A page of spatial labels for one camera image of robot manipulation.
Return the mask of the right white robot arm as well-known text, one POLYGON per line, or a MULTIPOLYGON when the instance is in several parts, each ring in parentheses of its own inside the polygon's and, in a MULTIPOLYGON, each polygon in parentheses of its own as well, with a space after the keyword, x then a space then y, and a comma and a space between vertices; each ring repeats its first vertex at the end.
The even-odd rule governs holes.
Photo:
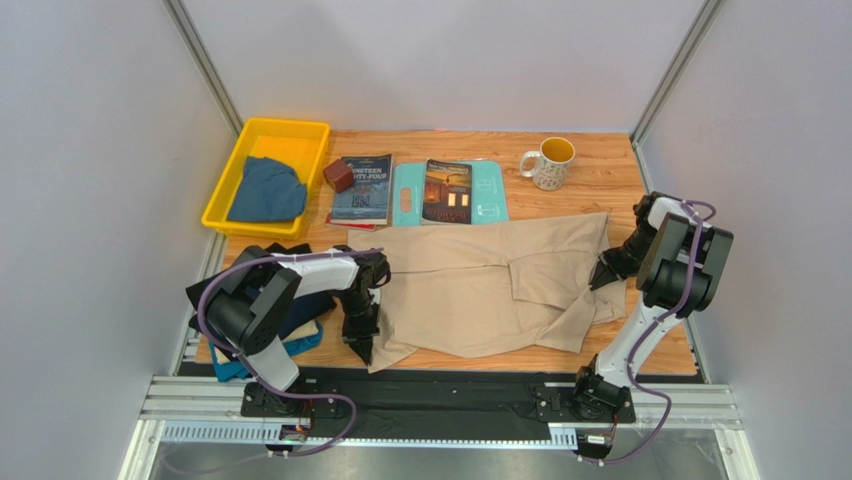
POLYGON ((592 290, 634 278, 641 298, 613 342, 578 372, 569 404, 581 418, 615 417, 626 408, 662 339, 715 297, 734 235, 699 215, 699 205, 658 191, 643 196, 634 232, 598 257, 592 290))

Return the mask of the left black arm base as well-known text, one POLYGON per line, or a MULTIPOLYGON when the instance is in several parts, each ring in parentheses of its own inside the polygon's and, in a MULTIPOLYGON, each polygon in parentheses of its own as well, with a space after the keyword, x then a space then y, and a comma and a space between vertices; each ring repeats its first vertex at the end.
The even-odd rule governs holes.
POLYGON ((240 414, 247 418, 335 418, 341 410, 338 401, 328 398, 291 399, 270 393, 258 382, 248 383, 243 391, 240 414))

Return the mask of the beige t shirt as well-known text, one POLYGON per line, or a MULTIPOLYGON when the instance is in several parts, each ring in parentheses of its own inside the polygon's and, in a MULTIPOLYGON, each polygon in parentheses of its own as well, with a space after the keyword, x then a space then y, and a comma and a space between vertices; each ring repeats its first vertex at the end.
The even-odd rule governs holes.
POLYGON ((580 352, 592 325, 627 313, 625 283, 589 284, 608 225, 607 214, 591 213, 349 233, 350 247, 380 247, 391 267, 369 372, 419 349, 461 358, 533 345, 580 352))

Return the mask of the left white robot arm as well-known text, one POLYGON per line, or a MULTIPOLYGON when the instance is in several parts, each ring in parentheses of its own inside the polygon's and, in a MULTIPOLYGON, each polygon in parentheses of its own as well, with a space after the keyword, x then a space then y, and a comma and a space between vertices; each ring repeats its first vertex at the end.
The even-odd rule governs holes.
POLYGON ((237 356, 255 381, 290 398, 299 369, 279 336, 294 303, 328 293, 344 313, 342 338, 365 364, 379 334, 382 286, 391 279, 379 249, 338 246, 308 254, 273 254, 252 246, 201 292, 197 322, 208 340, 237 356))

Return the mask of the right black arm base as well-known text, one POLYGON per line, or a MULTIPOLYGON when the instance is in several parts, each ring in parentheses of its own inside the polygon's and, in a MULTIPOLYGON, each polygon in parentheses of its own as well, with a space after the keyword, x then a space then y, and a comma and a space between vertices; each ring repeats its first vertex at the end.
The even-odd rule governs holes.
POLYGON ((533 388, 536 416, 543 422, 633 424, 637 420, 631 392, 607 382, 579 387, 533 388))

